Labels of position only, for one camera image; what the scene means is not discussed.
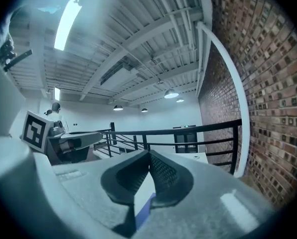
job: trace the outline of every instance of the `doorway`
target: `doorway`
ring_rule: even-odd
[[[188,125],[184,127],[194,127],[196,125]],[[188,143],[188,142],[197,142],[197,133],[176,133],[174,134],[175,143]],[[177,145],[175,146],[175,153],[197,153],[197,145]]]

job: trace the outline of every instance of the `white column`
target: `white column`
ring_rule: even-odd
[[[208,35],[208,37],[212,40],[212,42],[218,49],[219,53],[221,54],[221,56],[225,61],[225,64],[230,72],[230,75],[232,76],[232,79],[236,88],[239,107],[240,107],[240,113],[241,113],[242,122],[243,122],[243,125],[242,125],[243,140],[242,140],[241,156],[240,156],[240,161],[238,165],[238,170],[235,171],[234,173],[234,176],[238,178],[243,176],[246,168],[248,150],[249,150],[249,141],[250,141],[250,121],[249,121],[249,111],[248,111],[248,105],[246,100],[246,94],[243,88],[242,80],[239,77],[237,68],[234,65],[234,62],[229,56],[224,45],[220,42],[220,40],[216,37],[216,35],[211,30],[209,30],[207,26],[201,21],[197,24],[197,28],[203,29],[203,31]]]

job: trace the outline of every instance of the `person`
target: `person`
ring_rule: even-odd
[[[44,115],[46,115],[47,117],[52,113],[52,110],[47,110]]]
[[[59,114],[60,110],[61,110],[60,104],[57,102],[53,103],[51,108],[51,113],[48,115],[47,119],[54,122],[61,121],[64,129],[66,131],[69,131],[68,124],[64,120],[63,116]]]

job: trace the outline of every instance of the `light fixture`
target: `light fixture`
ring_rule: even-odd
[[[122,106],[114,106],[113,110],[121,111],[121,110],[123,110],[123,107]]]
[[[176,98],[178,96],[178,93],[174,89],[169,89],[165,92],[164,97],[165,98]]]
[[[60,101],[60,89],[54,88],[54,99]]]
[[[81,6],[77,3],[77,0],[70,0],[67,3],[60,19],[57,34],[55,36],[54,48],[58,50],[64,50],[70,29],[80,9]]]

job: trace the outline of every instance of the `metal ceiling beam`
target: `metal ceiling beam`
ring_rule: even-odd
[[[136,18],[134,16],[134,14],[128,9],[126,8],[121,2],[119,2],[118,0],[115,1],[117,8],[123,12],[123,14],[125,14],[125,16],[127,18],[130,19],[130,21],[132,22],[132,24],[134,24],[134,26],[136,26],[138,29],[143,29],[143,25],[142,23],[138,20],[138,18]]]
[[[32,67],[35,71],[38,85],[45,98],[47,98],[46,76],[44,68],[44,35],[45,35],[45,14],[37,9],[30,13],[30,34],[29,42],[32,49]]]
[[[193,49],[193,50],[186,50],[186,51],[184,51],[184,52],[178,52],[178,53],[176,53],[174,56],[167,57],[167,58],[165,58],[164,60],[161,60],[161,61],[157,62],[156,64],[152,65],[152,67],[158,66],[158,65],[160,65],[160,64],[162,64],[162,63],[167,62],[167,61],[170,60],[170,59],[174,59],[174,58],[176,58],[176,57],[178,57],[178,56],[181,56],[181,55],[184,55],[184,54],[187,54],[187,53],[191,53],[191,52],[193,52],[193,51],[196,51],[196,49]]]
[[[176,87],[174,89],[178,93],[183,92],[183,91],[188,91],[188,90],[195,90],[196,89],[196,82],[188,83],[188,84]],[[130,106],[139,105],[139,104],[142,104],[144,102],[153,101],[153,100],[156,100],[156,99],[159,99],[159,98],[163,98],[164,95],[165,95],[165,92],[161,91],[161,92],[158,92],[158,93],[153,94],[153,95],[142,97],[142,98],[136,99],[134,101],[131,101]]]
[[[132,3],[134,6],[132,8],[136,9],[139,13],[141,13],[148,22],[153,22],[154,19],[150,15],[149,11],[145,8],[141,0],[129,0],[128,3]]]
[[[175,76],[178,76],[178,75],[181,75],[181,74],[184,74],[184,73],[187,73],[187,72],[190,72],[192,70],[196,70],[198,68],[198,63],[192,63],[192,64],[189,64],[189,65],[185,65],[185,66],[181,66],[181,67],[177,67],[173,70],[169,70],[165,73],[162,73],[162,74],[159,74],[155,77],[152,77],[146,81],[143,81],[127,90],[124,90],[123,92],[115,95],[114,97],[112,97],[113,99],[115,100],[118,100],[118,99],[121,99],[123,97],[125,97],[126,95],[134,92],[134,91],[138,91],[140,89],[143,89],[143,88],[146,88],[147,86],[150,86],[150,85],[153,85],[153,84],[156,84],[158,81],[162,81],[162,80],[166,80],[166,79],[169,79],[169,78],[172,78],[172,77],[175,77]]]
[[[179,50],[181,48],[186,48],[186,47],[188,47],[188,44],[184,45],[183,47],[180,47],[179,44],[176,43],[176,44],[173,44],[173,45],[170,45],[170,46],[166,47],[165,49],[162,49],[162,50],[159,50],[159,51],[155,52],[153,54],[153,57],[148,56],[148,57],[142,59],[142,61],[145,64],[145,63],[148,63],[149,61],[151,61],[152,59],[153,60],[159,59],[160,57],[165,56],[168,53],[171,53],[173,51]]]
[[[177,18],[178,25],[183,25],[183,20],[180,16]],[[202,13],[198,11],[193,11],[191,14],[191,20],[196,21],[202,19]],[[129,39],[123,42],[123,47],[132,51],[137,48],[142,43],[150,40],[154,36],[161,34],[173,28],[173,24],[169,17],[161,18],[132,35]],[[118,47],[114,52],[112,52],[109,57],[101,64],[98,70],[93,74],[89,82],[83,89],[83,95],[80,100],[83,100],[86,94],[92,89],[92,87],[101,79],[101,77],[109,71],[109,69],[114,66],[118,61],[120,61],[128,52],[122,47]]]

